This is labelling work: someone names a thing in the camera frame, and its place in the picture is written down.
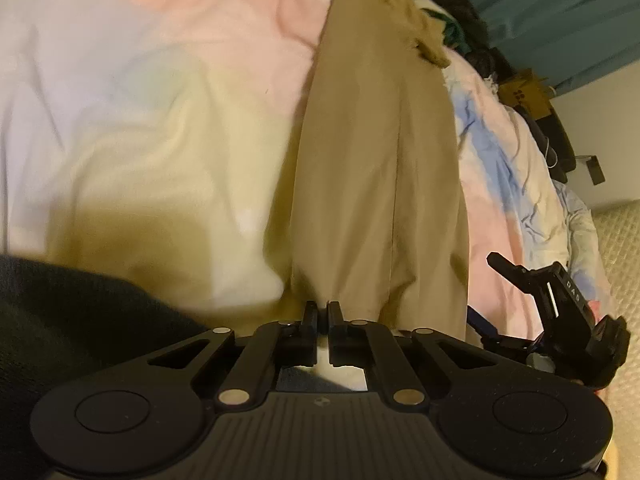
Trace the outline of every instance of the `teal curtain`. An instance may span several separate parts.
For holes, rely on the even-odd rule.
[[[562,94],[640,59],[640,0],[471,0],[517,69]]]

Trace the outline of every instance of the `white wall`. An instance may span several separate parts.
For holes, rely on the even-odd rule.
[[[552,100],[576,155],[597,155],[606,182],[583,162],[569,186],[597,208],[640,198],[640,61]]]

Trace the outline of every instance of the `beige textured carpet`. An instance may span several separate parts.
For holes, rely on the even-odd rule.
[[[595,212],[600,253],[611,291],[631,331],[626,364],[607,389],[620,480],[640,478],[640,200]]]

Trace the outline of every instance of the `brown garment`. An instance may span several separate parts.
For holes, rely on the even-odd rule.
[[[345,319],[465,335],[468,238],[448,61],[410,0],[333,0],[304,115],[292,287]]]

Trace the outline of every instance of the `pastel bedsheet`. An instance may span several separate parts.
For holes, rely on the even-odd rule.
[[[290,256],[271,207],[330,1],[0,0],[2,249],[197,316],[279,316]],[[532,301],[485,258],[568,264],[567,214],[524,121],[449,55],[469,303],[533,337]]]

